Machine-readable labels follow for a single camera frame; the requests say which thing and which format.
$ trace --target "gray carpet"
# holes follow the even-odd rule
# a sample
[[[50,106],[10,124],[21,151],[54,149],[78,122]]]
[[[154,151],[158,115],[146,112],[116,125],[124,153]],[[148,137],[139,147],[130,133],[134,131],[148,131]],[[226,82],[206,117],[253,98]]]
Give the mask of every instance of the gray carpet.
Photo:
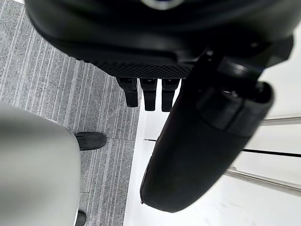
[[[80,208],[88,226],[121,226],[139,108],[126,107],[113,77],[50,46],[12,0],[0,0],[0,100],[73,132],[107,135],[104,148],[81,153]]]

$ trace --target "black shoe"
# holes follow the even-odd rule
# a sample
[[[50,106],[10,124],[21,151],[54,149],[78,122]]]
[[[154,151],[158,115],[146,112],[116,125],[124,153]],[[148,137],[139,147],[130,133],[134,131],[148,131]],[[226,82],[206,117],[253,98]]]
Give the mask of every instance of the black shoe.
[[[84,211],[79,210],[77,213],[77,219],[75,226],[84,226],[87,220],[87,215]]]
[[[75,134],[81,151],[95,150],[102,148],[107,138],[98,132],[81,132]]]

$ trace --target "shoe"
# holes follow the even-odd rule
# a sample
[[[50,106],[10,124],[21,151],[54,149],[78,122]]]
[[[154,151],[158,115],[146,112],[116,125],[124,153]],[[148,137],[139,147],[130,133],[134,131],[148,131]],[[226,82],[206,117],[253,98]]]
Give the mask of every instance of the shoe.
[[[76,133],[75,137],[81,151],[102,148],[107,142],[106,136],[98,132],[80,132]]]

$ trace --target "striped carpet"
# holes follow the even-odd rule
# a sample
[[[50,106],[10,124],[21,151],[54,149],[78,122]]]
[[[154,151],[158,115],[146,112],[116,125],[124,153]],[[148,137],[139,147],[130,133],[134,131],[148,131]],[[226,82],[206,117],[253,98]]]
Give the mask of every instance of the striped carpet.
[[[107,135],[104,148],[81,153],[80,208],[88,226],[121,226],[139,108],[126,107],[113,77],[50,46],[12,0],[0,0],[0,100],[73,132]]]

